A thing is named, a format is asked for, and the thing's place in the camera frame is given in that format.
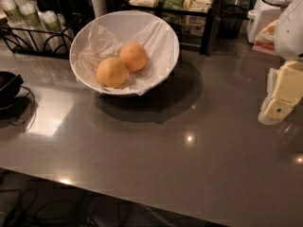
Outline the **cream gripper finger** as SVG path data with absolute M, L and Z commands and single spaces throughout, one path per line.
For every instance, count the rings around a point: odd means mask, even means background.
M 283 121 L 303 97 L 303 63 L 285 61 L 277 69 L 274 92 L 265 97 L 258 115 L 264 125 L 275 125 Z
M 271 96 L 274 92 L 277 78 L 277 70 L 275 68 L 271 68 L 267 78 L 267 95 Z

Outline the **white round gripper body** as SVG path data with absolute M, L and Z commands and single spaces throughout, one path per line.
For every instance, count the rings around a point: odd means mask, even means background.
M 278 18 L 275 52 L 288 61 L 303 60 L 303 0 L 293 0 Z

